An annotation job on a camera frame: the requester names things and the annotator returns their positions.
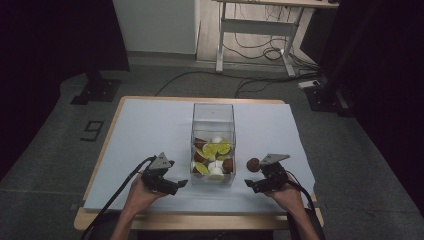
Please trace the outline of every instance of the cable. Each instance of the cable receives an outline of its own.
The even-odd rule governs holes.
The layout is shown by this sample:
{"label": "cable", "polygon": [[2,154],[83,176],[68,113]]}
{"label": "cable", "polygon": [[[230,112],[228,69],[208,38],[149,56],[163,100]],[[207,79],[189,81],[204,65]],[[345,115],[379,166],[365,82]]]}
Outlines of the cable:
{"label": "cable", "polygon": [[113,194],[113,196],[109,199],[109,201],[105,204],[103,209],[97,214],[96,218],[88,225],[87,229],[85,229],[84,233],[81,236],[81,240],[85,239],[87,237],[87,234],[91,231],[91,229],[97,224],[99,219],[103,216],[103,214],[106,212],[106,210],[109,208],[109,206],[115,201],[115,199],[118,197],[118,195],[124,190],[124,188],[127,186],[128,182],[134,177],[135,174],[139,173],[141,167],[148,161],[153,161],[156,159],[156,156],[149,157],[145,159],[142,163],[140,163],[125,179],[125,181],[121,184],[121,186],[118,188],[118,190]]}
{"label": "cable", "polygon": [[316,214],[314,202],[312,201],[311,195],[309,195],[308,191],[306,191],[306,189],[304,189],[302,186],[300,186],[299,184],[297,184],[297,183],[295,183],[291,180],[287,180],[287,183],[290,184],[291,186],[295,187],[296,189],[300,190],[306,196],[306,198],[308,199],[308,202],[309,202],[309,207]]}

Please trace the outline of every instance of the wall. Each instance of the wall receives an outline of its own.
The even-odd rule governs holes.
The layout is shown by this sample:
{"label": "wall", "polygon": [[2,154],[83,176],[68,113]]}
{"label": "wall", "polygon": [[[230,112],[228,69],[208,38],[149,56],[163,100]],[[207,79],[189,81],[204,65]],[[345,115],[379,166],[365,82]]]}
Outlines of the wall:
{"label": "wall", "polygon": [[127,51],[195,54],[199,0],[114,0]]}

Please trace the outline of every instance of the transparent box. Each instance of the transparent box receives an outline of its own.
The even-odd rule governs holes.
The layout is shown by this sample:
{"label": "transparent box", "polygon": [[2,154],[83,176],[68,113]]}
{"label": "transparent box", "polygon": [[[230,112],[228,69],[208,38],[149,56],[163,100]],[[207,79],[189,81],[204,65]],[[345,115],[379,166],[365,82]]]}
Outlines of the transparent box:
{"label": "transparent box", "polygon": [[233,183],[236,176],[233,105],[194,104],[190,149],[193,184]]}

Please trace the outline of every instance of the white table surface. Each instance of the white table surface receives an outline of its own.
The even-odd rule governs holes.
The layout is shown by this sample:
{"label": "white table surface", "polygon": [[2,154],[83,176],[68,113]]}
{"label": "white table surface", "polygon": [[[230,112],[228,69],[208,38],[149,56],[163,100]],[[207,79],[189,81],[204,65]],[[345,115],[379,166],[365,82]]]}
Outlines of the white table surface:
{"label": "white table surface", "polygon": [[[84,208],[101,209],[128,174],[147,157],[164,152],[174,166],[165,175],[171,181],[188,179],[175,196],[153,203],[152,212],[189,213],[278,213],[280,207],[263,194],[255,194],[244,179],[263,179],[251,173],[246,162],[268,153],[290,154],[281,161],[313,193],[315,179],[300,142],[288,104],[234,103],[237,146],[236,177],[231,187],[192,185],[190,180],[190,140],[193,101],[126,99],[102,158]],[[129,186],[109,209],[122,209]]]}

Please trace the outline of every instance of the handheld controller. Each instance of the handheld controller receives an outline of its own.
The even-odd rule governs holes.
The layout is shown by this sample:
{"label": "handheld controller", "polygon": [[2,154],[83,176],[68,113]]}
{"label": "handheld controller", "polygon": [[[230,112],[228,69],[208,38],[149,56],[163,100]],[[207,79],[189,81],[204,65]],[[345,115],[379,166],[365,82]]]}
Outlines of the handheld controller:
{"label": "handheld controller", "polygon": [[146,186],[154,192],[162,192],[175,195],[179,188],[185,187],[188,180],[178,181],[178,183],[166,180],[163,176],[168,169],[174,165],[174,161],[168,161],[162,152],[143,171],[142,180]]}

